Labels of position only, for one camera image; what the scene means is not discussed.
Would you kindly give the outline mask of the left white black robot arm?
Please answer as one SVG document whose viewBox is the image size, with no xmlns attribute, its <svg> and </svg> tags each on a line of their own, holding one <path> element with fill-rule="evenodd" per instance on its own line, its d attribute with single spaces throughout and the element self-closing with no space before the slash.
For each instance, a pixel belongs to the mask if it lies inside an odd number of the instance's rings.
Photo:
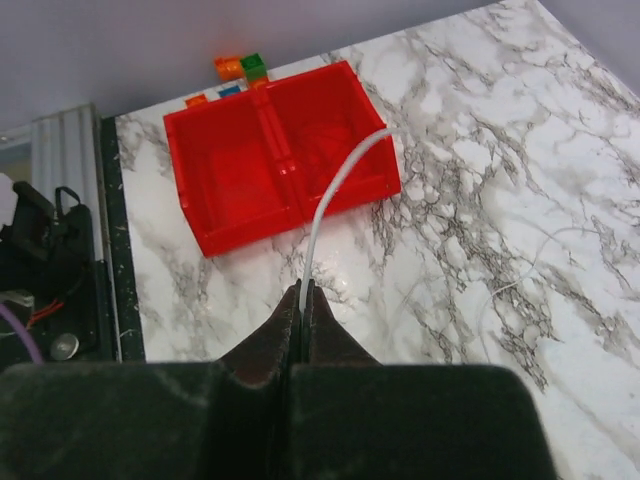
<svg viewBox="0 0 640 480">
<path fill-rule="evenodd" d="M 112 340 L 90 209 L 66 186 L 12 184 L 1 202 L 1 366 L 109 360 Z"/>
</svg>

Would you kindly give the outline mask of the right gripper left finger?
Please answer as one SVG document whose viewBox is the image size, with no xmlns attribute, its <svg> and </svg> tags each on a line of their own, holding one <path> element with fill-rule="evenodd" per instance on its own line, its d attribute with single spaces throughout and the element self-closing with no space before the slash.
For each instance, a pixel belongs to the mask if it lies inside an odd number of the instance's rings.
<svg viewBox="0 0 640 480">
<path fill-rule="evenodd" d="M 21 364 L 1 376 L 5 479 L 275 479 L 299 287 L 213 362 Z"/>
</svg>

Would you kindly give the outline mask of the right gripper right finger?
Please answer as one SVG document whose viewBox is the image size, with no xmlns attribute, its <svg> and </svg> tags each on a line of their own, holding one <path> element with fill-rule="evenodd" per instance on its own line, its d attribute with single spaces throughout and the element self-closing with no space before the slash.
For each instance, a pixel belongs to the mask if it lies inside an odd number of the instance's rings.
<svg viewBox="0 0 640 480">
<path fill-rule="evenodd" d="M 383 365 L 298 285 L 276 479 L 553 479 L 533 398 L 513 371 L 485 364 Z"/>
</svg>

